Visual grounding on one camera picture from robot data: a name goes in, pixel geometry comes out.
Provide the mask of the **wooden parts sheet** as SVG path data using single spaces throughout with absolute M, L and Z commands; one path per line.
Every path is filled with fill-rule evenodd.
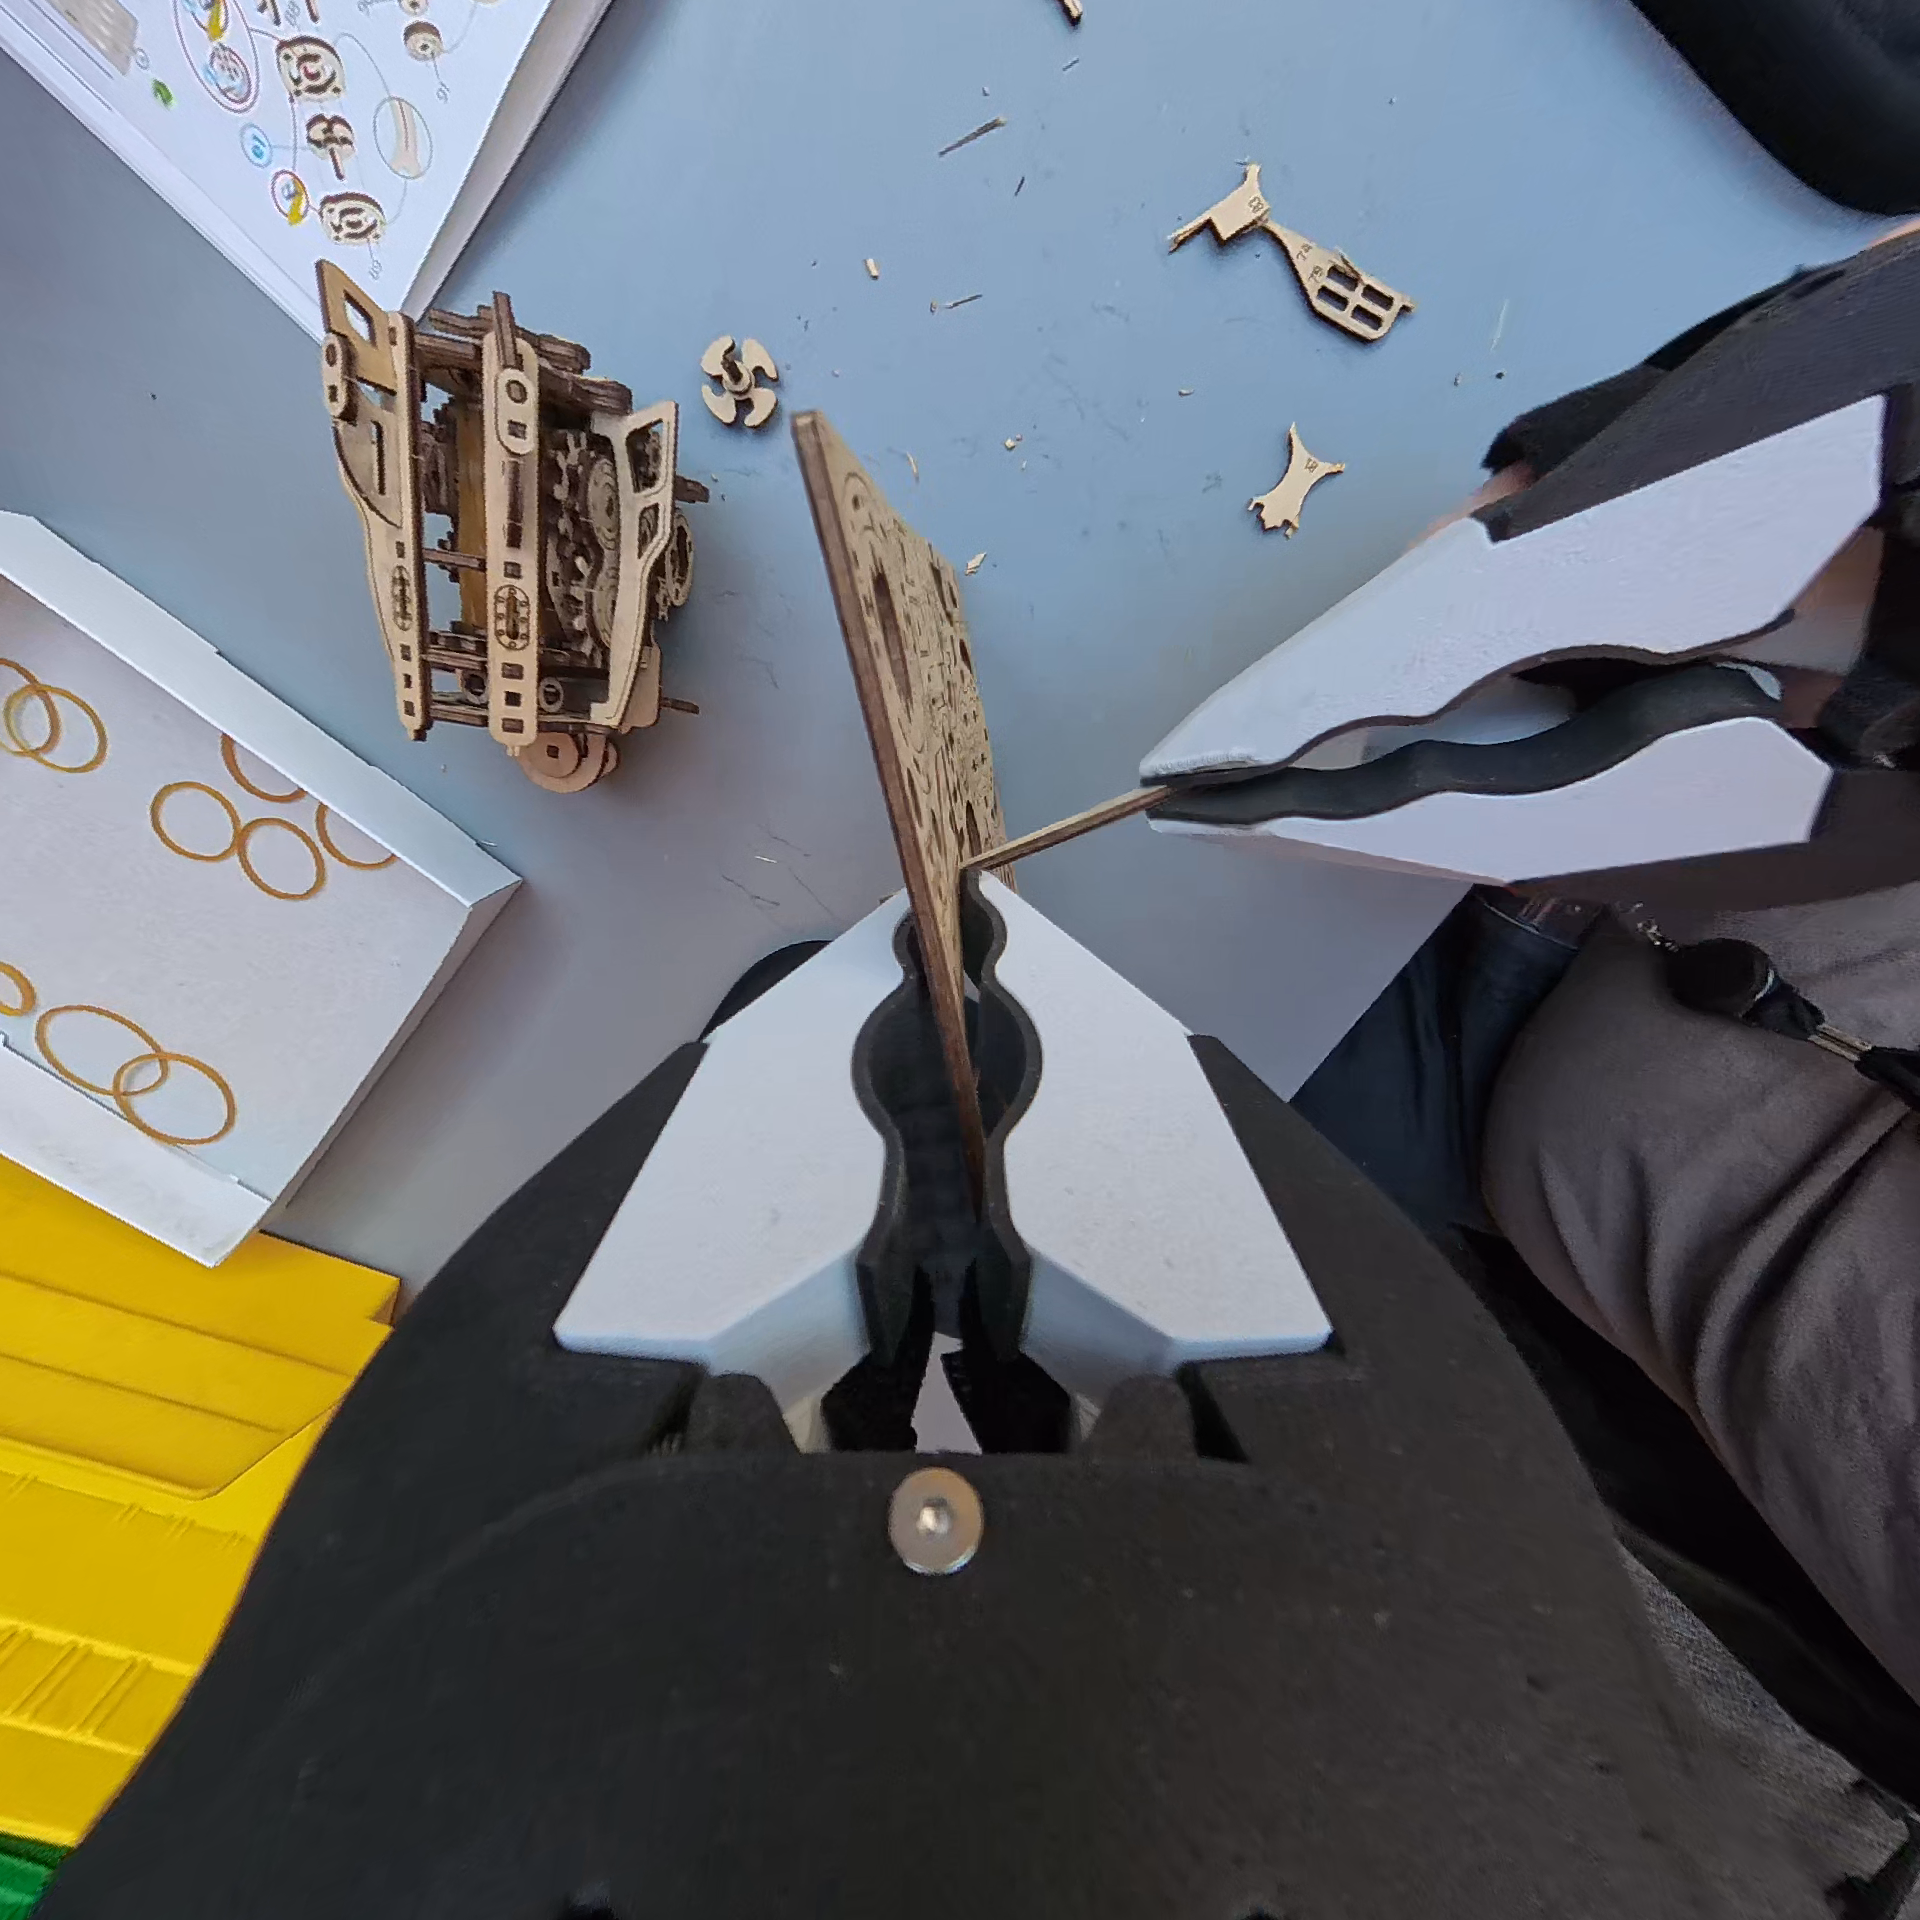
M 994 1220 L 1001 1171 L 968 1007 L 970 991 L 986 992 L 1004 932 L 988 883 L 1005 872 L 974 863 L 1005 830 L 961 579 L 826 415 L 794 417 L 792 440 L 916 929 L 971 1198 Z

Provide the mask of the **round wooden propeller part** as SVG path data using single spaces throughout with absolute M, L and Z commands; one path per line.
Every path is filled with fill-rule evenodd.
M 778 411 L 778 362 L 757 338 L 720 337 L 702 355 L 706 411 L 720 425 L 765 427 Z

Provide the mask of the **black quilted wrist rest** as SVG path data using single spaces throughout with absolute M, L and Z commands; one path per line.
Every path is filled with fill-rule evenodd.
M 1640 2 L 1792 177 L 1848 208 L 1918 210 L 1916 2 Z

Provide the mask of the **long key-shaped wooden part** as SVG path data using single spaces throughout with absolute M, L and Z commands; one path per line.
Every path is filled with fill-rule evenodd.
M 1404 315 L 1418 311 L 1410 297 L 1361 271 L 1347 251 L 1322 248 L 1283 227 L 1264 195 L 1262 168 L 1256 161 L 1242 164 L 1242 180 L 1230 195 L 1169 236 L 1169 251 L 1192 243 L 1197 234 L 1211 234 L 1220 248 L 1249 234 L 1270 238 L 1299 282 L 1309 311 L 1358 343 L 1379 343 Z

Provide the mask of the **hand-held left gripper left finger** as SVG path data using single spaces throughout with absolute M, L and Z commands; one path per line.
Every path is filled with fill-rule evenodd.
M 905 985 L 905 897 L 720 1022 L 556 1322 L 572 1354 L 690 1360 L 773 1388 L 806 1447 L 869 1356 L 858 1250 L 890 1143 L 854 1046 Z

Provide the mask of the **yellow plastic bin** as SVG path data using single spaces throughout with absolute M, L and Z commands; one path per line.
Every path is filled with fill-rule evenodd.
M 75 1844 L 154 1748 L 400 1300 L 267 1234 L 197 1264 L 5 1161 L 5 1835 Z

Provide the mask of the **black badge reel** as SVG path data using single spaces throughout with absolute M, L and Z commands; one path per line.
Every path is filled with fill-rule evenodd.
M 1656 947 L 1669 994 L 1692 1014 L 1822 1050 L 1918 1113 L 1918 1050 L 1874 1046 L 1836 1026 L 1760 947 L 1739 940 L 1658 940 Z

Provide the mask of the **small horned wooden part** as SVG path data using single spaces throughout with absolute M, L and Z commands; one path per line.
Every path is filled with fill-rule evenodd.
M 1268 489 L 1250 497 L 1245 510 L 1256 514 L 1264 536 L 1293 537 L 1300 530 L 1312 491 L 1325 480 L 1342 476 L 1347 466 L 1309 451 L 1296 424 L 1288 425 L 1285 454 L 1280 478 Z

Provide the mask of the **white cardboard box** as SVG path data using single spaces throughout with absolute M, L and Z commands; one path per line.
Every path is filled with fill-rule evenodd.
M 106 723 L 108 761 L 58 776 L 5 753 L 2 962 L 52 1004 L 98 1004 L 158 1046 L 216 1065 L 241 1121 L 205 1148 L 158 1143 L 41 1065 L 32 1019 L 5 1018 L 2 1152 L 202 1264 L 226 1259 L 321 1163 L 466 961 L 516 876 L 460 828 L 306 723 L 108 568 L 32 518 L 2 518 L 2 662 L 75 690 Z M 385 872 L 329 868 L 302 903 L 257 895 L 232 864 L 168 856 L 148 830 L 161 785 L 202 780 L 267 814 L 226 776 L 302 790 L 282 812 Z M 136 1050 L 64 1016 L 58 1058 L 98 1084 Z M 225 1121 L 198 1074 L 174 1073 L 142 1113 L 203 1136 Z

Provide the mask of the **partly built wooden model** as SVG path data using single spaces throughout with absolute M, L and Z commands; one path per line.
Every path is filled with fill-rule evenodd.
M 318 265 L 321 362 L 398 720 L 488 732 L 541 791 L 618 768 L 659 723 L 659 632 L 685 607 L 681 410 L 593 374 L 579 343 L 470 315 L 411 320 Z

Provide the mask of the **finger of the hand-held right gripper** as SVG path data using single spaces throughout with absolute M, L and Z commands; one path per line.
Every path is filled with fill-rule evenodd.
M 1548 881 L 1801 847 L 1836 776 L 1753 672 L 1700 663 L 1528 737 L 1420 737 L 1352 768 L 1192 785 L 1152 828 L 1380 873 Z
M 1283 768 L 1554 656 L 1697 656 L 1760 634 L 1880 508 L 1884 415 L 1867 396 L 1500 543 L 1456 519 L 1188 711 L 1140 783 Z

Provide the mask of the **thin wooden stick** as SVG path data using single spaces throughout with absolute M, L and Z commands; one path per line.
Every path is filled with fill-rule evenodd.
M 1010 868 L 1025 858 L 1059 849 L 1088 833 L 1097 833 L 1100 828 L 1116 825 L 1120 822 L 1150 812 L 1161 803 L 1170 800 L 1173 793 L 1174 790 L 1170 785 L 1140 785 L 1116 795 L 1113 800 L 1104 800 L 1081 812 L 1074 812 L 1072 816 L 1060 819 L 1059 824 L 1050 824 L 1034 833 L 1025 833 L 1016 840 L 1004 841 L 996 849 L 968 856 L 963 863 L 963 872 L 982 873 Z

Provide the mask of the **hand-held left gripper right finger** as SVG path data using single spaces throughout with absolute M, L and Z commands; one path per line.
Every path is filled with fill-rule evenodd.
M 988 1454 L 1067 1451 L 1134 1378 L 1332 1340 L 1193 1034 L 1009 883 L 968 876 L 982 1127 L 961 1411 Z

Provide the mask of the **instruction booklet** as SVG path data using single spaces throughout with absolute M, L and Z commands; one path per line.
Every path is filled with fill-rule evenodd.
M 6 52 L 308 335 L 420 318 L 605 2 L 5 2 Z

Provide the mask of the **group of tan rubber bands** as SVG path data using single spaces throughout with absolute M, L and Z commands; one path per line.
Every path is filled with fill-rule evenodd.
M 64 777 L 97 772 L 110 753 L 106 720 L 75 690 L 40 679 L 22 663 L 5 659 L 2 668 L 16 679 L 5 697 L 5 753 Z M 282 812 L 285 804 L 304 803 L 306 793 L 302 790 L 273 793 L 257 787 L 236 756 L 236 744 L 222 737 L 226 776 L 241 785 L 246 799 L 265 800 L 269 812 L 246 819 L 232 793 L 202 780 L 161 785 L 148 800 L 148 830 L 168 856 L 203 867 L 232 863 L 257 895 L 278 903 L 302 903 L 318 897 L 334 867 L 355 873 L 378 873 L 396 867 L 396 852 L 373 860 L 342 852 L 329 834 L 329 812 L 322 803 L 316 804 L 310 825 L 302 825 L 300 819 Z M 2 1016 L 18 1022 L 32 1019 L 32 1048 L 41 1065 L 56 1078 L 84 1096 L 110 1103 L 121 1121 L 163 1145 L 205 1148 L 228 1139 L 241 1121 L 241 1106 L 216 1065 L 158 1046 L 139 1022 L 115 1009 L 49 1002 L 22 967 L 5 962 L 2 976 Z M 88 1079 L 83 1073 L 67 1067 L 51 1043 L 51 1032 L 62 1018 L 108 1022 L 131 1036 L 136 1050 L 115 1065 L 108 1082 Z M 219 1096 L 225 1121 L 216 1132 L 203 1136 L 172 1135 L 142 1113 L 139 1103 L 158 1099 L 174 1073 L 198 1074 Z

